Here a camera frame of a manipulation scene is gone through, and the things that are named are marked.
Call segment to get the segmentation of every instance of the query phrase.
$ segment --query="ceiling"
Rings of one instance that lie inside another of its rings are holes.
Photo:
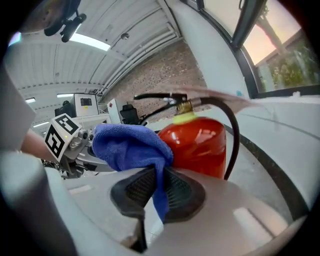
[[[29,104],[36,112],[32,127],[49,121],[68,100],[57,94],[104,95],[135,65],[181,36],[164,0],[81,0],[78,11],[87,19],[76,33],[107,43],[108,51],[63,43],[59,33],[47,37],[43,31],[23,34],[8,48],[4,66],[12,82],[25,99],[35,98]],[[121,39],[123,33],[129,39]],[[32,129],[41,133],[47,125]]]

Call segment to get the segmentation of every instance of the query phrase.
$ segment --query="red fire extinguisher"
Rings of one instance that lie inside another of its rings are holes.
[[[162,98],[167,105],[145,116],[141,121],[171,107],[176,107],[173,123],[159,132],[173,152],[172,166],[227,180],[236,162],[240,146],[240,132],[235,114],[218,97],[187,99],[180,93],[146,93],[135,100]],[[210,104],[219,107],[227,115],[233,129],[233,148],[226,169],[226,129],[222,123],[207,117],[197,117],[193,108]]]

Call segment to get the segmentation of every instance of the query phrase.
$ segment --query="blue microfiber towel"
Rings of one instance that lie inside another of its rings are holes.
[[[151,129],[142,125],[98,124],[92,141],[94,154],[116,171],[155,166],[157,188],[154,207],[163,221],[169,210],[164,191],[164,166],[174,156],[170,147]]]

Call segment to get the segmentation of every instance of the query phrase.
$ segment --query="cable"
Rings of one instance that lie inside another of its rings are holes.
[[[231,123],[231,127],[233,129],[233,147],[232,147],[230,161],[224,174],[224,179],[227,180],[231,174],[233,167],[235,166],[236,159],[239,152],[239,147],[240,147],[240,130],[239,130],[238,121],[236,119],[234,112],[231,110],[231,108],[227,104],[225,104],[221,99],[216,97],[202,97],[200,98],[200,100],[202,105],[210,104],[220,108],[229,118],[229,121]]]
[[[141,125],[145,120],[147,120],[148,118],[162,112],[162,111],[165,111],[167,109],[170,109],[171,107],[175,107],[177,105],[180,105],[181,103],[180,102],[176,102],[176,103],[171,103],[171,104],[167,104],[167,105],[164,105],[163,107],[157,109],[156,111],[150,113],[150,114],[147,114],[144,118],[142,118],[139,122],[139,125]]]

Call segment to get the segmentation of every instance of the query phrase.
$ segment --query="fluorescent light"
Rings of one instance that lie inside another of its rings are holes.
[[[32,103],[32,102],[35,102],[36,101],[36,99],[35,98],[27,98],[26,100],[25,100],[25,102],[26,103]]]
[[[89,36],[85,36],[83,34],[74,33],[71,36],[70,41],[74,41],[74,42],[78,42],[78,43],[85,44],[88,46],[96,47],[96,48],[99,48],[104,51],[108,51],[108,49],[110,48],[109,44],[106,44],[106,43],[101,42],[99,40],[93,39]]]
[[[49,124],[49,122],[43,122],[43,123],[39,123],[37,125],[34,125],[33,128],[36,128],[38,126],[43,126],[43,125],[46,125],[46,124]]]
[[[13,44],[15,44],[15,43],[20,42],[20,40],[21,40],[21,33],[20,33],[20,32],[15,33],[15,34],[11,37],[10,42],[9,42],[9,44],[8,44],[8,47],[11,46],[11,45],[13,45]]]
[[[66,93],[66,94],[57,94],[57,98],[64,98],[64,97],[72,97],[74,94],[73,93]]]

